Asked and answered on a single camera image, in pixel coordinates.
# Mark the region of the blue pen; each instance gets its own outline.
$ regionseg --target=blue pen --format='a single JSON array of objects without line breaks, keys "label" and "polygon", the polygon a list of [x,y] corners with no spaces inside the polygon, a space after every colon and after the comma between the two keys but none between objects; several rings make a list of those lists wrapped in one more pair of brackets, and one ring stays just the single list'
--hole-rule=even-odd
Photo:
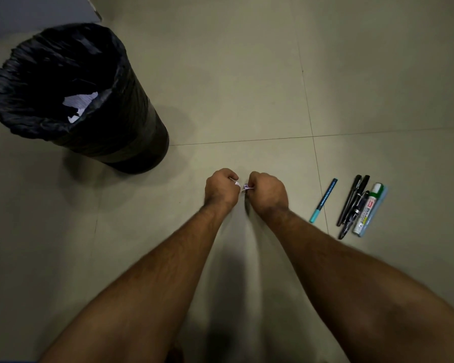
[{"label": "blue pen", "polygon": [[382,191],[382,193],[380,194],[379,199],[377,200],[377,202],[376,202],[375,205],[373,206],[372,211],[371,211],[370,214],[368,215],[368,218],[366,219],[365,225],[363,226],[362,231],[360,232],[360,234],[358,235],[358,237],[363,237],[363,234],[365,234],[365,231],[366,231],[366,229],[368,228],[368,225],[370,224],[370,221],[371,221],[372,218],[375,216],[375,213],[377,212],[377,209],[379,208],[379,206],[380,206],[381,203],[383,202],[383,199],[385,199],[385,196],[387,196],[387,191],[388,191],[387,186],[383,185],[383,191]]},{"label": "blue pen", "polygon": [[323,207],[324,203],[326,202],[326,199],[328,198],[328,196],[330,195],[331,191],[333,190],[333,187],[334,185],[338,182],[338,180],[336,178],[333,178],[333,181],[331,181],[331,185],[330,187],[328,187],[326,193],[324,194],[323,198],[321,199],[320,201],[320,204],[318,205],[318,207],[316,208],[315,212],[313,213],[313,215],[311,215],[311,219],[309,219],[309,222],[310,223],[314,223],[316,218],[318,217],[318,214],[320,213],[321,211],[321,208]]}]

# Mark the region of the black pen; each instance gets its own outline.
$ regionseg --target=black pen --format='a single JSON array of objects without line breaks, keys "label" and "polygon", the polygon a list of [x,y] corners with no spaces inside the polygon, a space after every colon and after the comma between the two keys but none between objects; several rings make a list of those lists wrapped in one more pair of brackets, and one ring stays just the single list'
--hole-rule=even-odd
[{"label": "black pen", "polygon": [[370,196],[370,191],[365,191],[362,197],[360,197],[360,200],[358,201],[358,204],[353,208],[350,214],[348,214],[348,218],[345,222],[345,225],[343,225],[343,229],[340,232],[340,235],[338,236],[338,239],[343,239],[345,237],[346,233],[350,230],[353,222],[358,218],[358,215],[362,212],[362,209],[365,207],[366,201],[368,200],[368,197]]},{"label": "black pen", "polygon": [[358,187],[360,187],[360,183],[362,182],[362,176],[361,175],[356,175],[355,180],[353,181],[353,184],[351,185],[351,190],[350,193],[348,194],[347,200],[345,201],[345,205],[343,205],[343,208],[341,210],[340,217],[338,218],[338,222],[336,223],[337,226],[340,226],[343,223],[343,220],[346,218],[346,214],[348,211],[348,207],[351,204],[351,201],[353,200],[353,196],[355,196],[356,190]]},{"label": "black pen", "polygon": [[362,198],[363,191],[365,191],[365,187],[368,184],[368,181],[370,179],[370,176],[364,176],[362,182],[360,183],[360,186],[358,186],[355,195],[353,196],[353,199],[351,200],[351,204],[348,207],[348,210],[345,214],[345,219],[343,219],[343,223],[347,222],[349,214],[355,209],[355,207],[358,205],[360,202],[360,199]]}]

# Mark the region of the fist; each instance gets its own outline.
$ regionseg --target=fist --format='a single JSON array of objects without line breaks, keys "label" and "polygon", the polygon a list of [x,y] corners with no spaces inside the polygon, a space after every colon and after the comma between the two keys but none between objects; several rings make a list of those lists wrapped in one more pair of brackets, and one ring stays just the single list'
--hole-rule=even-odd
[{"label": "fist", "polygon": [[232,170],[223,168],[207,178],[205,185],[205,205],[218,204],[225,208],[227,212],[231,211],[239,200],[240,186],[237,186],[233,180],[239,177]]},{"label": "fist", "polygon": [[276,177],[267,173],[252,172],[249,177],[247,197],[261,218],[265,218],[271,211],[289,208],[288,193],[284,184]]}]

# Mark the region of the person's right hand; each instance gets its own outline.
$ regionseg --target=person's right hand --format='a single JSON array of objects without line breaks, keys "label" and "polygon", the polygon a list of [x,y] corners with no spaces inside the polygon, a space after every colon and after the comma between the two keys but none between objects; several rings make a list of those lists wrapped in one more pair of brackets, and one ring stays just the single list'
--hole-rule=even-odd
[{"label": "person's right hand", "polygon": [[273,210],[289,209],[288,194],[284,184],[267,173],[252,172],[249,176],[247,197],[261,218]]}]

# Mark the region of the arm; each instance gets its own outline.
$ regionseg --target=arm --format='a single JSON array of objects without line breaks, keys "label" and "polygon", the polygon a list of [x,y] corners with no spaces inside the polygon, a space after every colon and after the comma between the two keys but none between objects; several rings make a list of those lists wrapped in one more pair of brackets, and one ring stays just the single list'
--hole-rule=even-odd
[{"label": "arm", "polygon": [[40,360],[164,362],[185,318],[213,240],[239,198],[229,169],[205,187],[205,205],[73,320]]},{"label": "arm", "polygon": [[454,308],[292,213],[276,177],[253,172],[249,186],[252,207],[279,239],[311,303],[353,362],[454,362]]}]

